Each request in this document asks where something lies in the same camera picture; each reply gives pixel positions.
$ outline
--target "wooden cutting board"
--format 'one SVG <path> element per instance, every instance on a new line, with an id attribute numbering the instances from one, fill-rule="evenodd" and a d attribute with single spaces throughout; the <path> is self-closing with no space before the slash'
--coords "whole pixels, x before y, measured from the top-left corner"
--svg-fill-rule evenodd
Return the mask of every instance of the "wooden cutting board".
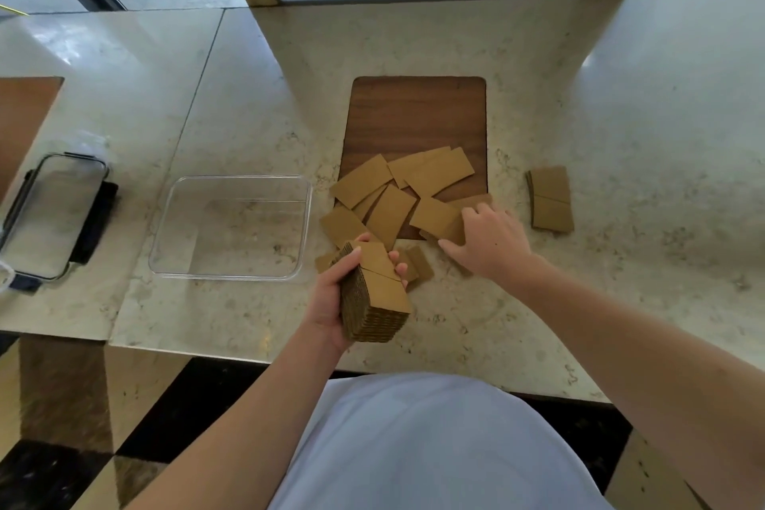
<path id="1" fill-rule="evenodd" d="M 0 78 L 0 200 L 5 197 L 63 77 Z"/>
<path id="2" fill-rule="evenodd" d="M 485 194 L 485 80 L 359 77 L 353 82 L 339 178 L 378 153 L 391 161 L 442 146 L 464 149 L 476 172 L 435 197 L 447 201 Z M 416 195 L 411 188 L 405 191 Z M 398 237 L 422 239 L 408 219 Z"/>

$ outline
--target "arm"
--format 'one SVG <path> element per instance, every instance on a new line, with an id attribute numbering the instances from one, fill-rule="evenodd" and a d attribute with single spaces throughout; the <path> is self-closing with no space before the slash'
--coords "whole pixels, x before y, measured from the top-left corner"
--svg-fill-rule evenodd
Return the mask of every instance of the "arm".
<path id="1" fill-rule="evenodd" d="M 765 504 L 765 372 L 588 289 L 532 253 L 520 222 L 463 210 L 444 251 L 534 311 L 713 508 Z"/>
<path id="2" fill-rule="evenodd" d="M 390 257 L 395 262 L 398 252 Z M 357 248 L 319 275 L 301 325 L 276 360 L 129 510 L 268 507 L 327 380 L 350 347 L 339 320 L 338 283 L 360 260 Z M 396 272 L 405 273 L 406 264 Z"/>

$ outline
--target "marble countertop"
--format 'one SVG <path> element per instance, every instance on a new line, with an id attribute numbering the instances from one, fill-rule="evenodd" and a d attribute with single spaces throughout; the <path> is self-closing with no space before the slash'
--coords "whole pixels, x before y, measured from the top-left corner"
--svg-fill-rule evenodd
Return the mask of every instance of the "marble countertop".
<path id="1" fill-rule="evenodd" d="M 60 75 L 63 87 L 0 206 L 49 151 L 102 138 L 120 185 L 90 263 L 33 296 L 0 295 L 0 330 L 105 340 L 141 250 L 223 11 L 37 15 L 0 21 L 0 77 Z"/>
<path id="2" fill-rule="evenodd" d="M 764 26 L 765 0 L 227 10 L 160 202 L 185 175 L 304 174 L 315 190 L 310 264 L 330 249 L 316 220 L 330 208 L 353 80 L 481 76 L 496 200 L 527 222 L 523 172 L 569 168 L 577 229 L 531 232 L 534 248 L 765 369 Z M 147 258 L 160 208 L 110 342 L 273 360 L 301 319 L 311 271 L 292 284 L 157 277 Z M 394 341 L 356 344 L 342 368 L 605 400 L 536 316 L 424 248 L 436 277 L 412 292 L 416 313 Z"/>

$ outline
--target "hand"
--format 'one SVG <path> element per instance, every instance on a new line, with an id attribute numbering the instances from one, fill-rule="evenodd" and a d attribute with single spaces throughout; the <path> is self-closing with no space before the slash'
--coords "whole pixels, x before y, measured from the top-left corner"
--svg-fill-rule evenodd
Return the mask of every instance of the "hand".
<path id="1" fill-rule="evenodd" d="M 449 240 L 438 245 L 470 272 L 499 284 L 517 296 L 542 266 L 548 266 L 534 254 L 518 218 L 507 210 L 486 204 L 463 208 L 465 244 L 457 246 Z"/>
<path id="2" fill-rule="evenodd" d="M 369 234 L 362 234 L 357 238 L 362 242 L 369 241 Z M 398 252 L 388 253 L 392 263 L 396 264 L 396 273 L 403 276 L 406 273 L 406 264 L 398 263 Z M 320 331 L 326 333 L 330 342 L 336 346 L 340 353 L 345 352 L 352 344 L 343 335 L 343 323 L 339 318 L 339 282 L 361 262 L 361 249 L 356 248 L 347 256 L 341 258 L 338 263 L 329 267 L 319 275 L 305 310 L 303 323 L 317 326 Z M 401 284 L 406 288 L 406 280 Z"/>

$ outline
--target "forearm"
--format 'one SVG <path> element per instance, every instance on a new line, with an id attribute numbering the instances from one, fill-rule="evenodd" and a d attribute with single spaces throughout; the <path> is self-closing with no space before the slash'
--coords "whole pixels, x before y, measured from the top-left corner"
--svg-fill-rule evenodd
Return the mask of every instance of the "forearm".
<path id="1" fill-rule="evenodd" d="M 542 261 L 515 292 L 708 502 L 765 501 L 765 373 Z"/>
<path id="2" fill-rule="evenodd" d="M 339 357 L 320 327 L 301 325 L 242 398 L 130 510 L 266 508 Z"/>

